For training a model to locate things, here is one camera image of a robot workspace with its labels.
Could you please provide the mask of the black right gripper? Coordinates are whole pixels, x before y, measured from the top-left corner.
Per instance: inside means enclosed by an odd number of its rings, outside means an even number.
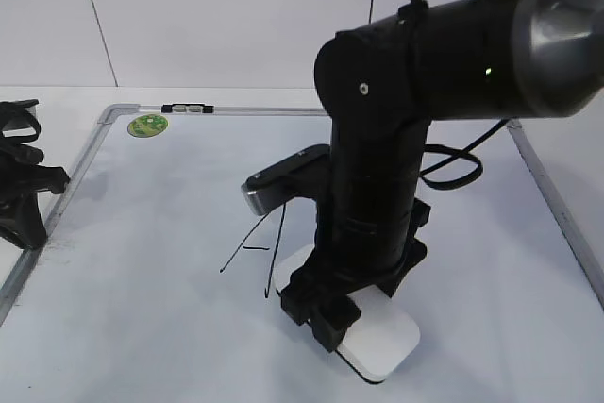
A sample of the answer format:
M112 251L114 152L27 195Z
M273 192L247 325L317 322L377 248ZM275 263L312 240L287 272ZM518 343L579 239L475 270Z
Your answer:
M349 297L377 285L393 295L427 255L416 232L430 207L415 196L418 158L360 161L335 157L317 207L315 246L280 293L283 311L333 352L361 317Z

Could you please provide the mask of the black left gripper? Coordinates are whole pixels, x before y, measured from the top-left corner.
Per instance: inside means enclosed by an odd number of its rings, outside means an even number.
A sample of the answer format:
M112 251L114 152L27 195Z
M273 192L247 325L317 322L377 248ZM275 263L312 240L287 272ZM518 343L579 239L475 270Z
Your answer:
M61 194L70 182L62 167L42 166L43 158L40 149L1 136L1 199L10 200L1 203L1 237L20 249L47 240L35 193Z

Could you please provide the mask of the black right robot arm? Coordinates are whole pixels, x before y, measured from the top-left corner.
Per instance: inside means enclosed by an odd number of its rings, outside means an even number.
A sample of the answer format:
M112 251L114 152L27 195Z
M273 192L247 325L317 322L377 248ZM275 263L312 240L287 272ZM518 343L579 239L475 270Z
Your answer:
M314 248L280 297L333 351L361 316L352 293L393 295L427 254L415 191L431 122L583 109L603 86L603 0L411 0L337 33L314 84L331 144L303 190L317 206Z

